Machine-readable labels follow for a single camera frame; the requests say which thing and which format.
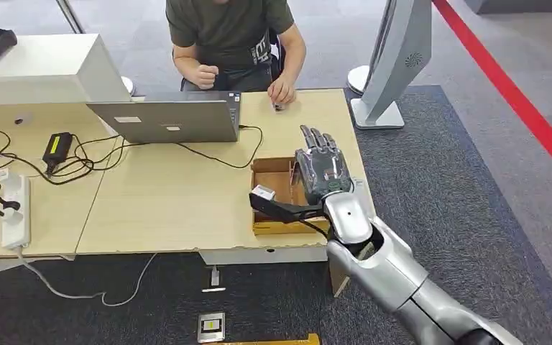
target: white cable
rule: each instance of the white cable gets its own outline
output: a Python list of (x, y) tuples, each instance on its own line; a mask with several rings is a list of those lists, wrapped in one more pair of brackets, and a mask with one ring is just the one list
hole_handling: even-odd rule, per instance
[(147, 267), (149, 267), (149, 264), (151, 263), (151, 261), (153, 261), (153, 258), (156, 255), (157, 255), (157, 253), (153, 253), (153, 255), (151, 256), (149, 261), (147, 261), (146, 265), (144, 266), (144, 268), (141, 272), (141, 275), (139, 276), (139, 279), (137, 280), (137, 288), (134, 290), (134, 293), (132, 294), (132, 296), (130, 296), (130, 298), (128, 298), (124, 302), (109, 304), (109, 303), (105, 302), (105, 300), (104, 300), (104, 298), (106, 296), (106, 293), (102, 293), (102, 295), (103, 295), (103, 297), (101, 298), (102, 303), (104, 305), (106, 305), (107, 307), (119, 307), (120, 305), (124, 305), (124, 304), (128, 303), (129, 301), (131, 301), (137, 295), (137, 293), (139, 292), (139, 288), (141, 286), (141, 280), (142, 280), (142, 277), (144, 275), (144, 272), (147, 271)]
[(134, 297), (136, 297), (137, 293), (139, 292), (139, 288), (141, 286), (141, 281), (142, 281), (142, 278), (144, 276), (144, 273), (147, 271), (147, 268), (149, 267), (149, 265), (151, 264), (151, 261), (153, 261), (153, 259), (155, 258), (155, 256), (157, 255), (157, 253), (154, 253), (151, 258), (149, 259), (149, 261), (147, 261), (146, 265), (144, 266), (143, 270), (141, 271), (141, 275), (139, 276), (139, 279), (137, 281), (137, 288), (134, 290), (134, 293), (132, 294), (132, 296), (130, 296), (130, 298), (128, 298), (127, 300), (123, 301), (123, 302), (119, 302), (119, 303), (113, 303), (113, 304), (110, 304), (110, 303), (107, 303), (105, 301), (105, 296), (106, 296), (106, 292), (101, 292), (101, 293), (95, 293), (94, 295), (67, 295), (65, 293), (61, 293), (59, 291), (57, 291), (55, 288), (52, 287), (52, 285), (50, 284), (50, 282), (47, 281), (47, 279), (43, 276), (43, 274), (41, 272), (39, 272), (39, 270), (37, 270), (36, 268), (34, 268), (33, 266), (31, 266), (25, 259), (24, 257), (22, 256), (22, 248), (21, 247), (16, 247), (14, 248), (14, 252), (16, 253), (16, 255), (18, 256), (18, 259), (20, 259), (20, 262), (22, 262), (22, 264), (27, 268), (29, 269), (30, 271), (32, 271), (33, 273), (35, 273), (39, 279), (41, 279), (42, 282), (44, 282), (45, 286), (47, 286), (48, 289), (50, 289), (50, 291), (52, 293), (54, 293), (54, 295), (56, 296), (60, 296), (62, 298), (69, 298), (69, 299), (72, 299), (72, 300), (79, 300), (79, 299), (91, 299), (91, 298), (95, 298), (95, 297), (98, 297), (98, 296), (101, 296), (101, 302), (107, 306), (107, 307), (119, 307), (120, 305), (124, 305), (128, 302), (130, 302), (132, 299), (134, 299)]

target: man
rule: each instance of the man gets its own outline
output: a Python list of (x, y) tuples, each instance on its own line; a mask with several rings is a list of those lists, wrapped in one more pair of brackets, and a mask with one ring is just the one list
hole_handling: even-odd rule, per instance
[[(166, 17), (185, 90), (267, 91), (276, 104), (295, 100), (305, 43), (286, 0), (167, 0)], [(276, 80), (268, 29), (286, 50)]]

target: laptop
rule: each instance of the laptop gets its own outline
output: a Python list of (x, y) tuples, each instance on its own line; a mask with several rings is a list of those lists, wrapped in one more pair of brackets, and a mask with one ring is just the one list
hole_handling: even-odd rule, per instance
[(126, 141), (137, 143), (235, 142), (240, 92), (157, 93), (140, 102), (87, 103)]

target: dark gray rug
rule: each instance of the dark gray rug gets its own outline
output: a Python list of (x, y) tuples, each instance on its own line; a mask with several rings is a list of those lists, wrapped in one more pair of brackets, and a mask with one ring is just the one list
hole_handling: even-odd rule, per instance
[[(552, 281), (438, 86), (410, 87), (396, 131), (357, 132), (379, 215), (444, 290), (525, 344), (552, 344)], [(67, 293), (128, 297), (148, 255), (36, 262)], [(161, 254), (129, 305), (63, 300), (23, 267), (0, 272), (0, 344), (194, 344), (199, 313), (226, 312), (228, 341), (411, 344), (352, 284), (330, 297), (327, 266), (222, 267), (227, 291), (203, 294), (196, 254)]]

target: chair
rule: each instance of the chair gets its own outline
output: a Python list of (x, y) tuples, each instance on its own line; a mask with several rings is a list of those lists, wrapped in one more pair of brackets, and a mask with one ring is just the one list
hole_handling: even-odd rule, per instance
[[(280, 44), (280, 40), (278, 39), (278, 34), (276, 31), (272, 28), (269, 28), (267, 30), (267, 36), (270, 39), (270, 44), (275, 45), (276, 49), (278, 51), (278, 56), (274, 55), (272, 53), (272, 65), (270, 66), (271, 72), (272, 72), (272, 80), (275, 81), (280, 77), (280, 74), (283, 69), (285, 69), (285, 56), (287, 55), (287, 52), (285, 51), (285, 48)], [(181, 79), (181, 87), (180, 90), (183, 91), (183, 87), (185, 86), (185, 78)]]

